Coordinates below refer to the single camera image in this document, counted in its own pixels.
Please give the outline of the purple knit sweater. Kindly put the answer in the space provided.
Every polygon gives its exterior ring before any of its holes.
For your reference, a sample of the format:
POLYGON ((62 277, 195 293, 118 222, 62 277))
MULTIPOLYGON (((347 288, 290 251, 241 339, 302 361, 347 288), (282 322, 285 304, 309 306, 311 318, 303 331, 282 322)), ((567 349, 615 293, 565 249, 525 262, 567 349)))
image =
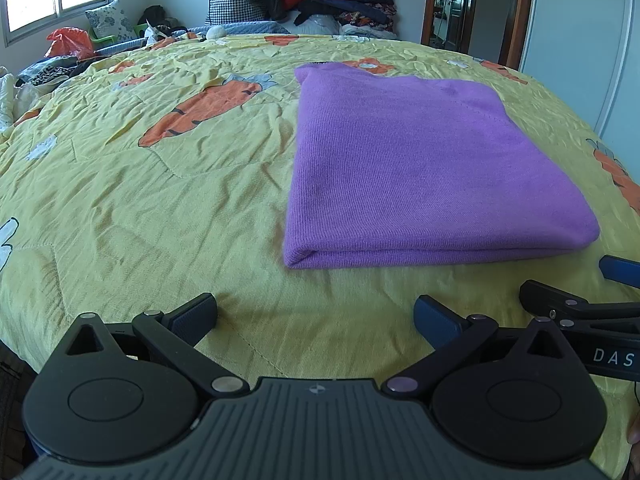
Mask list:
POLYGON ((283 242, 292 269, 576 252, 599 236, 566 173, 479 82, 299 66, 283 242))

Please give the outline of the yellow carrot print bedspread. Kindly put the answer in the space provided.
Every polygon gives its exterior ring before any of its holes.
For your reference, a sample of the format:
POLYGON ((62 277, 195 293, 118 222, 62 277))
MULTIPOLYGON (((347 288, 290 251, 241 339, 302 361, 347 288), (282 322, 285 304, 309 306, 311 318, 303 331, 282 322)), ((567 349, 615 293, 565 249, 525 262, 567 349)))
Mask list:
POLYGON ((141 460, 84 465, 37 451, 25 477, 623 478, 639 382, 587 370, 606 424, 591 455, 567 465, 486 462, 447 438, 421 403, 382 390, 434 350, 413 324, 420 296, 503 328, 547 318, 518 301, 527 280, 588 304, 639 303, 639 289, 602 276, 605 255, 639 261, 638 185, 527 75, 410 42, 321 36, 186 39, 106 58, 2 133, 1 339, 35 370, 33 384, 81 313, 129 323, 209 292, 217 323, 195 348, 250 391, 207 403, 189 432, 141 460), (540 258, 290 268, 295 72, 320 63, 494 89, 582 192, 598 238, 540 258))

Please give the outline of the white sliding wardrobe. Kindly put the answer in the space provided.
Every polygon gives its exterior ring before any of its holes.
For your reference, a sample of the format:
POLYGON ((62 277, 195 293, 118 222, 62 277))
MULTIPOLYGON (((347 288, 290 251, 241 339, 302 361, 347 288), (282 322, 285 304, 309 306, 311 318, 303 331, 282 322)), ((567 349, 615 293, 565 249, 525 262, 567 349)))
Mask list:
POLYGON ((639 0, 533 0, 521 69, 615 151, 639 151, 639 0))

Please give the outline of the orange plastic bag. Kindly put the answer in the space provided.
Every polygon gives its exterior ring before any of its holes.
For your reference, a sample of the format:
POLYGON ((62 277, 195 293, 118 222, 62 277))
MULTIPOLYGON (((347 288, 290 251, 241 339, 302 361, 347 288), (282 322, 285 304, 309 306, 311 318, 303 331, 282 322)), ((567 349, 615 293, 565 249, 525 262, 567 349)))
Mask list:
POLYGON ((93 58, 96 53, 88 32, 77 27, 55 29, 47 36, 47 40, 51 43, 46 53, 47 58, 70 55, 78 60, 85 60, 93 58))

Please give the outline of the floral pillow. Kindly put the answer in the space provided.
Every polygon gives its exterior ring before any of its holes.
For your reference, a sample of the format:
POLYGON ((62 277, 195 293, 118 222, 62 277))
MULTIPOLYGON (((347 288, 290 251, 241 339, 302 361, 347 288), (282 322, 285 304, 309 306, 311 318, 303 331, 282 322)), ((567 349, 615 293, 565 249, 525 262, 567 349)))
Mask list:
POLYGON ((119 0, 112 0, 85 14, 93 37, 97 40, 111 38, 114 41, 128 41, 138 38, 119 0))

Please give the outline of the white plush ball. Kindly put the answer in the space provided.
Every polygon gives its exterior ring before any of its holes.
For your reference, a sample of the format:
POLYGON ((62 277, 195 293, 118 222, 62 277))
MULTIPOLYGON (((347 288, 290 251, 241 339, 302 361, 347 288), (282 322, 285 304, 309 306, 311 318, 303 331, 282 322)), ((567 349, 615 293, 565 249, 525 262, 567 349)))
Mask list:
POLYGON ((218 40, 218 39, 224 38, 227 35, 228 35, 228 32, 226 31, 224 26, 222 26, 222 25, 214 25, 214 26, 210 26, 209 29, 207 29, 207 32, 205 34, 205 38, 207 40, 214 41, 214 40, 218 40))

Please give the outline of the checkered houndstooth bag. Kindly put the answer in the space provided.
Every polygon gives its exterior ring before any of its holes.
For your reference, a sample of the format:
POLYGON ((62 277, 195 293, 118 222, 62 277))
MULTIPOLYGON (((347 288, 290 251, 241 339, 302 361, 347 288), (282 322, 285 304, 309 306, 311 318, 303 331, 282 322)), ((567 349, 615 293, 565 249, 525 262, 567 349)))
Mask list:
POLYGON ((208 0, 205 23, 209 26, 263 21, 267 16, 258 0, 208 0))

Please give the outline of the wooden door frame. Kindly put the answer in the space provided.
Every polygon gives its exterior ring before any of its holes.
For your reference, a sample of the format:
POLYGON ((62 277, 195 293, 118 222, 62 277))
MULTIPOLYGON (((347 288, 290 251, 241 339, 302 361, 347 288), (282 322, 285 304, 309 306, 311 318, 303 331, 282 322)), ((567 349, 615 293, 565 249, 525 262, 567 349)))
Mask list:
POLYGON ((426 0, 421 42, 517 70, 534 0, 426 0))

